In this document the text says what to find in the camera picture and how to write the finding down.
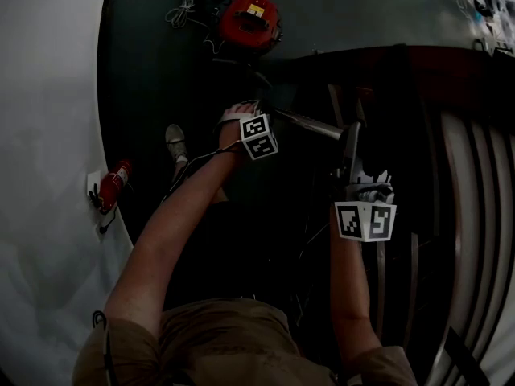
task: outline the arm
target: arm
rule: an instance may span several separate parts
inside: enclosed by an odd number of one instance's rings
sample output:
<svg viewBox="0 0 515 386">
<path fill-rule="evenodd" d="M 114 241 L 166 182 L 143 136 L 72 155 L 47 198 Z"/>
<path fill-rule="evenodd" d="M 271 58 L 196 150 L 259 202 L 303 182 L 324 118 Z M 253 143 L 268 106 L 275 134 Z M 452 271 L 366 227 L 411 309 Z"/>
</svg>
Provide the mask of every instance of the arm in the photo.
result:
<svg viewBox="0 0 515 386">
<path fill-rule="evenodd" d="M 381 347 L 369 317 L 369 285 L 360 244 L 338 233 L 331 207 L 331 319 L 345 368 L 359 355 Z"/>
<path fill-rule="evenodd" d="M 249 106 L 226 113 L 248 113 Z M 240 139 L 238 121 L 224 125 L 220 148 Z M 120 318 L 159 337 L 168 283 L 183 247 L 202 219 L 216 191 L 237 164 L 233 153 L 216 154 L 187 179 L 152 215 L 105 305 L 107 318 Z"/>
</svg>

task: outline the sneaker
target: sneaker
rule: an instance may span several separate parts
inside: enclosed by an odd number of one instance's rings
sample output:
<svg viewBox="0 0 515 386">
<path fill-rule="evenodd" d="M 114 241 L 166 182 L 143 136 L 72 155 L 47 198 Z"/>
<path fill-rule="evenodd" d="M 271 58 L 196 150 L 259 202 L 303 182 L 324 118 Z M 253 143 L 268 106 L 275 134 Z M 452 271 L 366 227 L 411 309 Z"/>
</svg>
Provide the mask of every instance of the sneaker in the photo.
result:
<svg viewBox="0 0 515 386">
<path fill-rule="evenodd" d="M 184 133 L 177 125 L 169 125 L 165 134 L 168 151 L 174 162 L 187 162 L 186 141 Z"/>
</svg>

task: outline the red fire extinguisher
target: red fire extinguisher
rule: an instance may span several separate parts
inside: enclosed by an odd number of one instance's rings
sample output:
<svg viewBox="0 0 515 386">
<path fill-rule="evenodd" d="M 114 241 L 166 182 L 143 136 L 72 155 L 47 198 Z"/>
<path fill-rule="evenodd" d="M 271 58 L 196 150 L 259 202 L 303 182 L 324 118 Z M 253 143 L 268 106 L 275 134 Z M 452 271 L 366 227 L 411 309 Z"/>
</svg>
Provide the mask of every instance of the red fire extinguisher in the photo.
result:
<svg viewBox="0 0 515 386">
<path fill-rule="evenodd" d="M 89 197 L 102 215 L 107 214 L 113 208 L 131 175 L 131 161 L 120 160 L 102 179 L 100 191 L 98 191 L 97 185 L 95 184 L 94 190 L 89 192 Z"/>
</svg>

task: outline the hand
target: hand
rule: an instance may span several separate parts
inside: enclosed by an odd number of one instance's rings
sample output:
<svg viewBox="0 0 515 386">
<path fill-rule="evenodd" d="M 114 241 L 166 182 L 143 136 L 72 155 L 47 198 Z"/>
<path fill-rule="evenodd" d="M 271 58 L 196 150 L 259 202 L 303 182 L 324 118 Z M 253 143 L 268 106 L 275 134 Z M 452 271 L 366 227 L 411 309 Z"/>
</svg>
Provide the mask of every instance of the hand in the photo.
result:
<svg viewBox="0 0 515 386">
<path fill-rule="evenodd" d="M 248 103 L 247 105 L 235 104 L 230 109 L 224 111 L 224 116 L 231 113 L 253 113 L 254 103 Z M 220 130 L 220 139 L 218 145 L 221 149 L 232 145 L 234 142 L 241 140 L 240 134 L 240 122 L 238 120 L 230 121 L 222 125 Z"/>
</svg>

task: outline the khaki shirt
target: khaki shirt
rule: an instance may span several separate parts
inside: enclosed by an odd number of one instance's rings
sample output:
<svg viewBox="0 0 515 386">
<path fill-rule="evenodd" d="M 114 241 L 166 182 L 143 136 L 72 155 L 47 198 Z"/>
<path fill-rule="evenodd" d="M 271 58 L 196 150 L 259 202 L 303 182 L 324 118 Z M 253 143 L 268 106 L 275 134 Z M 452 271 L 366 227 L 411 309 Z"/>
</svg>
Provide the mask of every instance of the khaki shirt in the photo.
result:
<svg viewBox="0 0 515 386">
<path fill-rule="evenodd" d="M 195 302 L 163 313 L 159 341 L 141 326 L 109 320 L 117 383 L 334 386 L 328 368 L 300 356 L 286 315 L 250 299 Z M 107 383 L 99 324 L 76 362 L 76 386 Z M 416 384 L 400 347 L 381 347 L 356 360 L 352 384 Z"/>
</svg>

